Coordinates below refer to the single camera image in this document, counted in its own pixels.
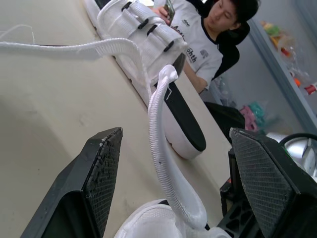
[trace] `pink object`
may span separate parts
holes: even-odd
[[[256,124],[256,119],[254,117],[253,112],[248,106],[244,106],[240,110],[241,114],[243,115],[246,123],[245,123],[245,129],[249,131],[258,131],[258,126]]]

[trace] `hand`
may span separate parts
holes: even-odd
[[[159,6],[157,8],[152,8],[152,11],[158,15],[160,18],[162,18],[167,25],[170,24],[170,20],[168,19],[168,12],[164,9],[163,6]]]

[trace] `white sneaker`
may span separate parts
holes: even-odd
[[[123,223],[114,238],[230,238],[215,227],[197,231],[175,217],[165,199],[152,201],[138,208]]]
[[[85,0],[85,6],[102,39],[127,38],[141,49],[152,92],[165,65],[172,64],[178,75],[181,73],[186,59],[182,52],[187,44],[148,7],[127,0]],[[125,56],[117,56],[116,61],[148,105],[148,93],[136,79],[134,63]],[[175,83],[169,88],[171,93],[166,93],[162,112],[166,138],[181,157],[193,159],[206,148],[204,134]]]

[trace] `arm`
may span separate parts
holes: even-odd
[[[196,75],[187,61],[185,61],[184,72],[198,93],[201,93],[207,87],[207,82]]]

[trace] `black plastic clamp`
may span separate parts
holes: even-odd
[[[167,52],[170,48],[172,48],[173,45],[174,45],[174,41],[172,41],[166,46],[166,48],[164,49],[164,52]]]
[[[121,8],[121,11],[128,9],[131,3],[132,3],[131,1],[127,2],[126,5],[124,5],[123,8]]]
[[[148,30],[147,36],[149,36],[149,34],[150,34],[151,32],[153,32],[155,28],[157,28],[157,25],[154,24],[154,25]]]
[[[138,29],[141,30],[143,27],[145,27],[146,24],[148,24],[149,19],[145,19],[144,22],[142,22],[139,26]]]

